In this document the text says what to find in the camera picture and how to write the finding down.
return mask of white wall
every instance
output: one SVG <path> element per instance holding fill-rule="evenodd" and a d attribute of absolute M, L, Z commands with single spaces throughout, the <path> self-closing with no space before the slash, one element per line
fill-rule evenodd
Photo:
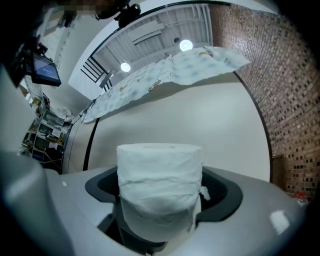
<path fill-rule="evenodd" d="M 83 77 L 80 76 L 78 80 L 75 81 L 73 84 L 75 86 L 71 86 L 68 81 L 84 50 L 107 24 L 107 20 L 97 21 L 91 16 L 81 16 L 81 18 L 74 23 L 75 26 L 69 29 L 67 36 L 61 36 L 56 49 L 56 51 L 59 51 L 60 49 L 58 48 L 63 46 L 58 69 L 62 84 L 56 88 L 47 85 L 42 86 L 43 92 L 53 103 L 60 107 L 69 108 L 74 115 L 78 114 L 92 99 L 96 98 L 96 92 L 100 91 L 100 88 L 96 84 L 93 86 L 89 85 L 90 93 L 84 95 L 83 90 L 81 90 L 85 83 Z M 52 54 L 52 56 L 54 56 L 53 59 L 57 61 L 57 54 Z"/>
<path fill-rule="evenodd" d="M 233 73 L 205 84 L 101 118 L 88 168 L 116 164 L 118 145 L 182 143 L 202 146 L 207 166 L 269 181 L 267 139 L 249 94 Z"/>
<path fill-rule="evenodd" d="M 105 90 L 100 88 L 98 84 L 92 81 L 85 73 L 82 71 L 75 78 L 76 89 L 88 99 L 94 100 L 100 96 Z"/>
<path fill-rule="evenodd" d="M 89 138 L 94 126 L 94 122 L 81 123 L 80 119 L 72 126 L 63 157 L 63 174 L 82 172 Z"/>
<path fill-rule="evenodd" d="M 66 27 L 57 28 L 54 32 L 41 38 L 41 43 L 48 47 L 48 50 L 45 53 L 48 58 L 51 58 L 53 61 L 55 61 L 56 52 L 59 52 L 59 42 L 63 35 L 69 30 L 70 29 Z"/>

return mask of gray plastic surface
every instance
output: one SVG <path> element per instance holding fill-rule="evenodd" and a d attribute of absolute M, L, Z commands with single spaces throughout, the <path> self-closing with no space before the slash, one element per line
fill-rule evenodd
<path fill-rule="evenodd" d="M 221 169 L 205 168 L 237 183 L 243 193 L 242 203 L 226 220 L 200 222 L 193 235 L 170 255 L 274 255 L 304 220 L 305 213 L 298 204 L 273 184 Z M 77 256 L 136 255 L 94 227 L 112 213 L 113 204 L 99 202 L 88 194 L 85 196 L 84 185 L 108 169 L 110 167 L 61 176 L 46 170 L 56 210 Z M 270 222 L 270 214 L 278 210 L 283 210 L 290 221 L 290 227 L 281 235 L 277 235 Z"/>
<path fill-rule="evenodd" d="M 0 151 L 0 170 L 1 199 L 22 232 L 47 255 L 74 255 L 42 166 L 32 158 Z"/>

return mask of screen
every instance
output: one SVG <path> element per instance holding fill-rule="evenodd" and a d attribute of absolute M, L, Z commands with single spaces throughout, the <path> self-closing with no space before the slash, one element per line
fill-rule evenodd
<path fill-rule="evenodd" d="M 34 71 L 40 76 L 59 79 L 56 66 L 39 55 L 34 55 Z"/>

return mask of black strip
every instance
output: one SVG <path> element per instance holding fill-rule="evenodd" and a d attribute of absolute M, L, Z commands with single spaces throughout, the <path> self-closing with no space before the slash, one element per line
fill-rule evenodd
<path fill-rule="evenodd" d="M 90 65 L 87 63 L 87 62 L 85 62 L 84 64 L 83 64 L 83 67 L 86 69 L 86 70 L 88 70 L 89 71 L 89 73 L 91 74 L 91 75 L 93 75 L 94 77 L 95 77 L 95 79 L 97 79 L 97 77 L 85 66 L 85 64 L 87 64 L 88 65 L 88 67 L 90 68 L 90 69 L 92 69 L 92 71 L 93 72 L 95 72 L 96 74 L 97 74 L 97 76 L 99 77 L 99 74 L 98 74 L 98 72 L 97 71 L 95 71 L 92 67 L 90 67 Z"/>
<path fill-rule="evenodd" d="M 94 66 L 94 68 L 95 68 L 99 73 L 103 73 L 103 72 L 104 72 L 103 70 L 100 70 L 95 64 L 93 64 L 92 61 L 90 60 L 90 58 L 88 58 L 87 60 L 92 64 L 92 66 Z"/>
<path fill-rule="evenodd" d="M 91 56 L 90 58 L 93 60 L 93 62 L 94 62 L 95 64 L 98 65 L 98 67 L 99 67 L 100 69 L 102 69 L 102 71 L 104 71 L 105 73 L 108 73 L 108 72 L 104 69 L 104 67 L 101 66 L 101 64 L 100 64 L 93 56 Z"/>
<path fill-rule="evenodd" d="M 101 73 L 101 75 L 97 78 L 97 80 L 96 80 L 96 81 L 98 82 L 98 81 L 99 81 L 99 79 L 100 79 L 104 74 L 108 75 L 107 73 L 102 72 L 102 73 Z"/>
<path fill-rule="evenodd" d="M 145 41 L 148 41 L 148 40 L 150 40 L 150 39 L 152 39 L 152 38 L 156 38 L 156 37 L 161 36 L 161 35 L 162 35 L 161 33 L 155 34 L 155 35 L 150 36 L 150 37 L 148 37 L 148 38 L 146 38 L 146 39 L 144 39 L 144 40 L 142 40 L 142 41 L 140 41 L 140 42 L 137 42 L 137 43 L 132 42 L 132 43 L 133 43 L 135 46 L 137 46 L 137 45 L 139 45 L 139 44 L 141 44 L 141 43 L 143 43 L 143 42 L 145 42 Z"/>
<path fill-rule="evenodd" d="M 84 72 L 82 69 L 80 69 L 88 78 L 90 78 L 93 82 L 95 82 L 95 80 L 93 80 L 90 76 L 88 76 L 88 74 L 86 72 Z"/>
<path fill-rule="evenodd" d="M 72 144 L 71 144 L 71 148 L 70 148 L 70 155 L 69 155 L 69 159 L 68 159 L 68 166 L 66 167 L 66 173 L 67 173 L 67 174 L 69 173 L 69 162 L 70 162 L 70 157 L 71 157 L 72 146 L 74 145 L 74 141 L 75 141 L 75 138 L 76 138 L 76 135 L 77 135 L 77 131 L 78 131 L 78 128 L 79 128 L 80 124 L 81 124 L 81 120 L 80 120 L 80 123 L 78 124 L 78 127 L 76 128 L 75 134 L 74 134 L 74 136 L 73 136 L 73 140 L 72 140 Z"/>
<path fill-rule="evenodd" d="M 221 2 L 221 1 L 182 1 L 182 2 L 176 2 L 176 3 L 171 3 L 171 4 L 168 4 L 167 6 L 168 7 L 171 7 L 171 6 L 178 6 L 178 5 L 190 5 L 190 4 L 215 4 L 215 5 L 223 5 L 223 6 L 230 6 L 231 4 L 228 3 L 228 2 Z M 148 10 L 142 14 L 140 14 L 138 17 L 136 17 L 134 20 L 132 20 L 131 22 L 135 22 L 136 20 L 138 19 L 141 19 L 142 17 L 144 16 L 147 16 L 151 13 L 154 13 L 156 11 L 159 11 L 161 9 L 164 9 L 166 8 L 165 5 L 162 5 L 162 6 L 159 6 L 157 8 L 154 8 L 154 9 L 151 9 L 151 10 Z M 121 28 L 117 28 L 114 32 L 112 32 L 109 36 L 106 37 L 106 39 L 104 39 L 98 46 L 97 48 L 95 48 L 95 50 L 91 53 L 90 57 L 92 57 L 98 50 L 99 48 L 111 37 L 113 36 L 115 33 L 117 33 L 118 31 L 120 31 Z"/>
<path fill-rule="evenodd" d="M 83 162 L 83 169 L 82 169 L 83 171 L 87 171 L 88 170 L 91 146 L 92 146 L 92 142 L 94 141 L 94 137 L 95 137 L 95 133 L 96 133 L 96 129 L 97 129 L 99 120 L 100 120 L 100 117 L 98 117 L 95 120 L 95 124 L 94 124 L 94 127 L 92 129 L 89 141 L 88 141 L 88 146 L 86 147 L 85 156 L 84 156 L 84 162 Z"/>
<path fill-rule="evenodd" d="M 243 87 L 246 89 L 247 93 L 249 94 L 250 98 L 252 99 L 256 110 L 259 113 L 262 125 L 263 125 L 263 129 L 264 129 L 264 133 L 265 133 L 265 137 L 266 137 L 266 142 L 268 144 L 268 150 L 269 150 L 269 162 L 270 162 L 270 180 L 269 182 L 272 182 L 273 180 L 273 176 L 274 176 L 274 160 L 272 157 L 272 148 L 271 148 L 271 142 L 270 142 L 270 137 L 269 137 L 269 132 L 267 129 L 267 125 L 264 119 L 264 116 L 262 115 L 262 112 L 259 108 L 258 103 L 256 102 L 254 96 L 252 95 L 251 91 L 249 90 L 249 88 L 247 87 L 247 85 L 245 84 L 245 82 L 241 79 L 241 77 L 234 71 L 233 72 L 235 74 L 235 76 L 239 79 L 239 81 L 241 82 L 241 84 L 243 85 Z"/>

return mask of paper towel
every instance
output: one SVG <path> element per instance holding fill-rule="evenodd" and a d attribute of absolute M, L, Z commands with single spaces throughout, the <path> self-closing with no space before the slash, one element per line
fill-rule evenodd
<path fill-rule="evenodd" d="M 139 237 L 166 242 L 189 229 L 202 181 L 202 148 L 187 144 L 117 147 L 124 220 Z"/>

